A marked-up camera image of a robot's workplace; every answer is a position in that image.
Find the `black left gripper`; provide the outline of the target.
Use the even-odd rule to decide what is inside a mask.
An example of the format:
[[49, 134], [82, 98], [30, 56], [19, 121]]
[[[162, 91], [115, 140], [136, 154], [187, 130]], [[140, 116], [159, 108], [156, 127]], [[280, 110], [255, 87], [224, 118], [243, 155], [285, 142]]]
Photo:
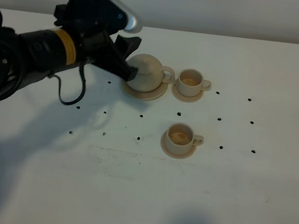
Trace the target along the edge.
[[54, 17], [56, 28], [52, 31], [63, 46], [66, 66], [91, 62], [124, 81], [135, 78], [138, 69], [129, 66], [126, 59], [139, 48], [141, 38], [118, 35], [113, 41], [106, 19], [71, 7], [56, 6]]

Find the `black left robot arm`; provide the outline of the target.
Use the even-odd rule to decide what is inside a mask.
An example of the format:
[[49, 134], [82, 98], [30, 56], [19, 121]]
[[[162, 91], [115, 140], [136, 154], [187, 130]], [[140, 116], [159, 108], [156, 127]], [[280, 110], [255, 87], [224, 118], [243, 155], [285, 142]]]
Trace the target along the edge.
[[74, 105], [86, 93], [84, 67], [87, 64], [132, 81], [138, 68], [129, 66], [126, 59], [138, 49], [141, 38], [117, 36], [112, 41], [99, 25], [91, 25], [88, 32], [85, 36], [77, 25], [63, 25], [17, 34], [14, 29], [3, 26], [0, 11], [0, 101], [27, 85], [44, 78], [60, 80], [58, 73], [78, 68], [82, 83], [80, 95], [72, 101], [60, 100], [63, 105]]

